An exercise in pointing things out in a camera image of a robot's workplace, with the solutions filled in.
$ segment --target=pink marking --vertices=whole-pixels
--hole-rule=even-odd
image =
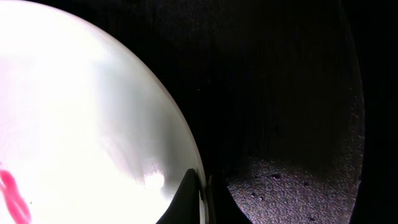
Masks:
[[[32,217],[29,208],[18,191],[17,182],[10,172],[0,170],[0,179],[4,185],[0,185],[0,191],[4,195],[8,212],[16,224],[30,224]]]

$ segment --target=speckled gray surface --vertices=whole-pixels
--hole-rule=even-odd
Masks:
[[[364,138],[351,128],[342,152],[323,176],[289,161],[248,157],[247,167],[228,186],[253,223],[348,223],[358,191]]]

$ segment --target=dark background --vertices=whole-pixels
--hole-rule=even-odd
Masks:
[[[156,74],[187,120],[207,176],[228,185],[253,223],[349,221],[365,145],[364,100],[365,166],[366,157],[389,155],[383,149],[394,137],[381,133],[394,114],[377,114],[387,112],[391,103],[382,102],[396,84],[389,81],[393,61],[384,51],[393,35],[382,39],[393,29],[383,13],[388,6],[337,0],[37,2],[105,30]],[[373,196],[357,206],[354,219],[379,219],[375,208],[388,196],[381,186],[391,185],[390,174],[378,170],[393,167],[370,163],[362,185],[380,177],[385,182],[361,187],[360,193]]]

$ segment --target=black object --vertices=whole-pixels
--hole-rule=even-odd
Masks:
[[[187,170],[169,208],[157,223],[198,224],[200,222],[199,185],[195,170]]]

